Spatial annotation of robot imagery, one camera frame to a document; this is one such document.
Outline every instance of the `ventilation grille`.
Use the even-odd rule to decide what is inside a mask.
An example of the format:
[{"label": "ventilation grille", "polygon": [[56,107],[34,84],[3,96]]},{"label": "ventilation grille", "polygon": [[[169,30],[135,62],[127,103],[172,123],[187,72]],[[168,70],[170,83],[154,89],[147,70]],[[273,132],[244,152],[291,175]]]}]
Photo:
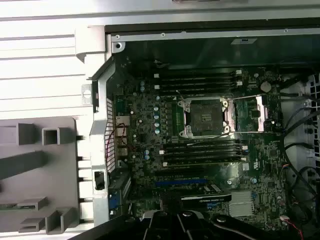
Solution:
[{"label": "ventilation grille", "polygon": [[[320,83],[319,83],[319,75],[315,74],[313,75],[314,78],[310,81],[310,93],[311,96],[317,99],[320,99]],[[311,102],[312,112],[320,110],[320,104],[318,104],[315,101]],[[317,160],[315,161],[316,166],[316,172],[320,174],[320,150],[319,150],[319,128],[318,128],[318,116],[314,116],[312,118],[312,124],[317,127],[314,128],[314,155],[317,157]]]},{"label": "ventilation grille", "polygon": [[116,168],[114,115],[112,101],[106,99],[107,122],[104,134],[106,152],[106,170],[111,173]]}]

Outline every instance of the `gray plastic panel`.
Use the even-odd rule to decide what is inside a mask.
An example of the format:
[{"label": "gray plastic panel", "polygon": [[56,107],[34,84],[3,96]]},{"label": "gray plastic panel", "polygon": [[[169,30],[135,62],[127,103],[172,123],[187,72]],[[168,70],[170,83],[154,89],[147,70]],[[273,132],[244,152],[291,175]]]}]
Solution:
[{"label": "gray plastic panel", "polygon": [[44,218],[27,218],[21,223],[19,233],[39,232],[45,227]]},{"label": "gray plastic panel", "polygon": [[0,146],[20,146],[34,143],[35,128],[33,124],[0,125]]},{"label": "gray plastic panel", "polygon": [[[24,221],[44,220],[59,209],[71,209],[73,214],[67,211],[64,223],[59,223],[63,227],[62,231],[53,231],[51,234],[62,233],[66,228],[76,227],[79,224],[80,213],[75,120],[71,117],[1,120],[0,129],[22,124],[33,127],[34,144],[0,145],[0,161],[10,156],[42,151],[46,156],[46,163],[42,167],[22,171],[20,174],[0,180],[0,232],[36,232],[38,227],[43,228],[42,224],[25,225]],[[62,133],[60,145],[58,143],[43,145],[43,129],[59,129]],[[27,139],[27,132],[20,135]],[[4,166],[12,167],[11,164],[12,162],[8,162]]]}]

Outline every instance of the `black cable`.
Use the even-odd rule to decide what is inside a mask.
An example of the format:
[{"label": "black cable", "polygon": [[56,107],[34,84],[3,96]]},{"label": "black cable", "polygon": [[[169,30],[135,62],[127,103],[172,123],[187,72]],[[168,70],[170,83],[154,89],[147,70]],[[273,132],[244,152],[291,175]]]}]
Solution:
[{"label": "black cable", "polygon": [[312,110],[312,107],[301,107],[299,109],[297,109],[289,118],[289,120],[286,122],[286,125],[284,127],[284,129],[287,129],[287,127],[289,126],[289,123],[292,121],[292,119],[302,110]]},{"label": "black cable", "polygon": [[305,143],[305,142],[294,142],[294,143],[291,143],[291,144],[285,146],[284,149],[287,150],[293,146],[301,146],[301,147],[305,147],[306,149],[314,149],[314,146],[312,146],[311,144]]},{"label": "black cable", "polygon": [[281,141],[280,141],[280,150],[283,153],[284,159],[285,161],[290,164],[290,168],[292,169],[292,171],[295,173],[295,175],[303,182],[304,185],[306,185],[306,187],[310,190],[310,192],[313,195],[317,195],[316,191],[313,189],[313,187],[303,178],[303,176],[298,172],[298,170],[292,165],[287,153],[286,153],[286,148],[285,148],[285,138],[286,136],[288,136],[293,130],[295,130],[297,127],[299,127],[300,125],[304,124],[306,121],[308,121],[309,119],[320,115],[320,110],[312,112],[311,114],[309,114],[308,116],[303,117],[302,119],[300,119],[299,121],[297,121],[295,124],[293,124],[282,136]]},{"label": "black cable", "polygon": [[287,131],[285,131],[283,138],[288,136],[293,130],[295,130],[300,125],[306,123],[309,119],[312,119],[313,117],[318,116],[318,115],[320,115],[320,110],[314,111],[314,112],[310,113],[308,116],[301,118],[299,121],[297,121],[295,124],[293,124]]},{"label": "black cable", "polygon": [[[302,175],[305,171],[307,171],[307,170],[309,170],[309,169],[314,170],[315,173],[318,174],[316,168],[314,168],[314,167],[312,167],[312,166],[304,166],[303,168],[301,168],[301,169],[299,170],[299,173]],[[290,187],[288,188],[288,191],[292,191],[292,190],[297,186],[299,180],[300,180],[299,178],[296,178],[295,181],[294,181],[294,183],[292,184],[292,186],[290,186]]]},{"label": "black cable", "polygon": [[280,96],[281,97],[288,97],[288,98],[301,98],[301,99],[307,99],[307,100],[311,100],[311,101],[314,101],[318,104],[320,104],[320,99],[317,99],[316,97],[314,96],[310,96],[310,95],[299,95],[298,93],[285,93],[285,92],[280,92]]},{"label": "black cable", "polygon": [[316,191],[313,189],[313,187],[302,177],[302,175],[298,172],[298,170],[292,165],[287,153],[286,153],[286,149],[285,149],[285,138],[283,137],[282,140],[280,141],[280,150],[283,152],[283,156],[285,161],[290,164],[289,167],[292,169],[292,171],[295,173],[295,175],[297,176],[297,178],[300,178],[300,180],[303,182],[303,184],[305,184],[307,186],[307,188],[310,190],[310,192],[313,195],[316,195]]}]

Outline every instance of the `green circuit board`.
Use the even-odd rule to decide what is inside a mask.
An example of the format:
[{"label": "green circuit board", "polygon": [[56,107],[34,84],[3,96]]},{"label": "green circuit board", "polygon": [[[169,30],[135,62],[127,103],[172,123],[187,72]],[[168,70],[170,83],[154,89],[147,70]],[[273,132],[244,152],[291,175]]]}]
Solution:
[{"label": "green circuit board", "polygon": [[[123,119],[126,119],[127,124],[125,134],[118,131],[120,134],[116,135],[116,151],[117,159],[124,162],[131,172],[133,184],[127,202],[132,204],[133,213],[142,217],[144,212],[158,209],[162,192],[181,192],[183,195],[194,197],[202,194],[208,185],[235,197],[231,201],[192,204],[192,210],[201,212],[208,219],[215,214],[226,214],[268,231],[285,229],[279,220],[279,216],[287,209],[286,195],[281,187],[283,179],[279,179],[283,157],[279,150],[278,130],[282,127],[282,111],[276,84],[278,80],[279,76],[276,73],[265,68],[241,69],[241,75],[237,78],[231,93],[218,96],[236,99],[233,101],[236,103],[236,110],[232,118],[236,120],[236,132],[241,133],[212,140],[201,137],[190,139],[180,135],[190,118],[186,116],[189,113],[179,106],[181,101],[190,97],[204,98],[201,104],[206,104],[206,107],[196,106],[197,111],[194,111],[198,115],[201,109],[210,108],[208,105],[210,106],[211,102],[206,100],[211,97],[209,92],[188,95],[177,90],[175,95],[163,96],[158,88],[158,78],[152,77],[131,79],[124,85],[119,85],[113,96],[114,114],[118,119],[117,124],[124,122]],[[263,82],[272,85],[268,93],[260,89]],[[167,89],[174,89],[174,84],[169,85]],[[263,95],[264,98],[266,120],[263,132],[257,132],[259,115],[255,95]],[[215,113],[204,113],[198,118],[199,124],[203,123],[202,127],[198,127],[198,122],[193,119],[190,120],[193,124],[192,129],[197,129],[200,135],[206,135],[207,128],[212,126],[208,121],[214,122],[216,116]],[[232,145],[237,150],[240,149],[241,153],[237,153],[237,159],[234,161],[219,158],[202,162],[203,159],[197,160],[201,155],[189,157],[188,154],[191,153],[184,154],[184,150],[180,149],[172,154],[173,160],[167,162],[164,159],[164,153],[169,151],[167,149],[177,151],[179,145],[196,143],[197,146],[197,143],[205,143],[205,140],[209,144],[216,141],[233,141]],[[234,150],[226,152],[224,148],[219,148],[218,151],[226,154],[233,153]],[[174,174],[161,175],[162,171],[168,169],[165,163],[176,164],[169,167],[175,171]],[[241,202],[239,194],[248,195],[249,200]],[[243,204],[247,211],[237,214],[237,204]]]}]

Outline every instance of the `cable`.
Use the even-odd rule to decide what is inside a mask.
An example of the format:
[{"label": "cable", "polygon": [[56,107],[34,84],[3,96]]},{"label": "cable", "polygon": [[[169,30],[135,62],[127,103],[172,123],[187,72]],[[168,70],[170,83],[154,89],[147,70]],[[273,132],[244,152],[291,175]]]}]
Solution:
[{"label": "cable", "polygon": [[312,110],[312,107],[301,107],[301,108],[297,109],[297,110],[291,115],[291,117],[289,118],[289,120],[286,122],[286,125],[285,125],[284,129],[287,129],[287,128],[288,128],[289,123],[291,122],[291,120],[292,120],[299,112],[301,112],[302,110]]},{"label": "cable", "polygon": [[294,227],[294,228],[298,231],[301,240],[304,240],[304,235],[303,235],[302,231],[301,231],[299,228],[297,228],[297,226],[296,226],[295,224],[293,224],[293,223],[292,223],[291,221],[289,221],[288,219],[285,219],[284,221],[285,221],[287,224],[289,224],[289,225],[291,225],[292,227]]},{"label": "cable", "polygon": [[303,184],[305,184],[307,186],[307,188],[310,190],[310,192],[313,195],[317,195],[316,191],[313,189],[313,187],[302,177],[302,175],[297,171],[297,169],[292,165],[287,153],[286,153],[286,148],[285,148],[285,138],[287,135],[289,135],[293,130],[295,130],[297,127],[299,127],[300,125],[304,124],[306,121],[308,121],[309,119],[320,115],[320,110],[312,112],[311,114],[309,114],[308,116],[303,117],[302,119],[300,119],[298,122],[294,123],[282,136],[281,141],[280,141],[280,150],[283,153],[284,159],[285,161],[290,164],[290,168],[293,170],[293,172],[295,173],[295,175],[303,182]]},{"label": "cable", "polygon": [[307,99],[307,100],[311,100],[314,101],[318,104],[320,104],[320,99],[315,98],[314,96],[310,96],[310,95],[299,95],[298,93],[285,93],[285,92],[280,92],[280,96],[281,97],[288,97],[288,98],[301,98],[301,99]]},{"label": "cable", "polygon": [[[318,174],[316,168],[312,167],[312,166],[305,166],[305,167],[301,168],[299,170],[299,173],[302,175],[305,171],[307,171],[309,169],[314,170],[315,173]],[[296,178],[294,183],[292,184],[292,186],[289,187],[288,191],[292,191],[296,187],[296,185],[298,184],[299,180],[300,180],[299,178]]]},{"label": "cable", "polygon": [[212,141],[212,140],[214,140],[214,139],[218,139],[218,138],[221,138],[221,137],[223,137],[223,136],[228,136],[229,134],[232,134],[232,133],[235,133],[235,132],[227,132],[227,133],[223,133],[223,134],[218,135],[218,136],[210,137],[210,138],[208,138],[207,140],[197,141],[197,142],[194,142],[194,143],[188,143],[187,146],[193,146],[193,145],[200,144],[200,143],[210,142],[210,141]]},{"label": "cable", "polygon": [[308,144],[308,143],[305,143],[305,142],[294,142],[294,143],[291,143],[287,146],[285,146],[285,150],[293,147],[293,146],[301,146],[301,147],[304,147],[306,149],[314,149],[314,146],[312,146],[311,144]]},{"label": "cable", "polygon": [[309,119],[312,119],[315,116],[320,115],[320,110],[318,111],[314,111],[312,113],[310,113],[308,116],[303,117],[302,119],[300,119],[299,121],[297,121],[295,124],[293,124],[289,129],[287,129],[283,135],[283,138],[285,138],[286,136],[288,136],[293,130],[295,130],[297,127],[299,127],[300,125],[306,123]]}]

